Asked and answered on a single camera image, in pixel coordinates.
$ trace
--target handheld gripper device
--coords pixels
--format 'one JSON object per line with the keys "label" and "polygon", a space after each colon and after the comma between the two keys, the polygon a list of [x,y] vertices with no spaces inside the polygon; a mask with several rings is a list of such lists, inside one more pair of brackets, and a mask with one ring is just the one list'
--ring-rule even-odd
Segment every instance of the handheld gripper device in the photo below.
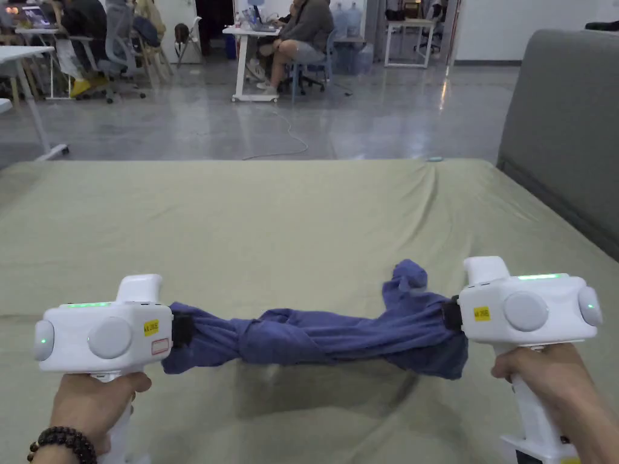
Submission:
{"label": "handheld gripper device", "polygon": [[[568,274],[512,277],[498,256],[464,261],[469,285],[443,306],[445,324],[469,340],[493,345],[497,355],[517,346],[539,350],[597,335],[602,313],[595,290]],[[576,464],[576,449],[519,376],[512,385],[524,436],[503,436],[502,452],[517,464]]]}
{"label": "handheld gripper device", "polygon": [[[125,277],[116,301],[62,304],[35,327],[34,355],[42,371],[86,373],[102,382],[138,372],[172,349],[173,315],[159,304],[157,274]],[[124,464],[131,405],[110,431],[111,450],[99,464]],[[149,464],[144,456],[138,461]]]}

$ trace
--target green led light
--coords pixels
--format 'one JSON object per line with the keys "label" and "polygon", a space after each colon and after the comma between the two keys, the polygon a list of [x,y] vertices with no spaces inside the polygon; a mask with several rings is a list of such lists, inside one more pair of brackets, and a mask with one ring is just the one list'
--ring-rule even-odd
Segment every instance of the green led light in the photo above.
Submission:
{"label": "green led light", "polygon": [[92,306],[109,306],[111,303],[79,303],[70,304],[69,307],[92,307]]}
{"label": "green led light", "polygon": [[562,277],[561,274],[540,274],[540,275],[521,275],[520,280],[556,279]]}

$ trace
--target gray hoodie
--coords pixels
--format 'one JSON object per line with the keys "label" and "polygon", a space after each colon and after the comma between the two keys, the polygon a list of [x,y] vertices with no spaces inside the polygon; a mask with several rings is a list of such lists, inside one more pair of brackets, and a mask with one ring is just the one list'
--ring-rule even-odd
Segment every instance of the gray hoodie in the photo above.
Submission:
{"label": "gray hoodie", "polygon": [[327,0],[305,0],[296,17],[279,35],[282,40],[307,42],[320,51],[327,48],[327,37],[333,30],[333,17]]}

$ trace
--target upholstered headboard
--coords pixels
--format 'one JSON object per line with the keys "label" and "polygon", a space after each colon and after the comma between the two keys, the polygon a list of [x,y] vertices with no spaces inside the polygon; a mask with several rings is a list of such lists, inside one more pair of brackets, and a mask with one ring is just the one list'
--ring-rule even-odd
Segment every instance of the upholstered headboard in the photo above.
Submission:
{"label": "upholstered headboard", "polygon": [[619,260],[619,35],[531,38],[498,168]]}

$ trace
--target shorts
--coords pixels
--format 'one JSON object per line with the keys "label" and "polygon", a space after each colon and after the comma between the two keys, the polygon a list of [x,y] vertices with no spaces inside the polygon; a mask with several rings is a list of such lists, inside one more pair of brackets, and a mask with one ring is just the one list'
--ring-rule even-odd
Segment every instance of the shorts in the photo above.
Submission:
{"label": "shorts", "polygon": [[296,41],[298,43],[297,46],[297,55],[295,56],[295,60],[299,63],[307,64],[314,63],[316,61],[322,61],[325,57],[324,53],[316,50],[312,45],[307,42]]}

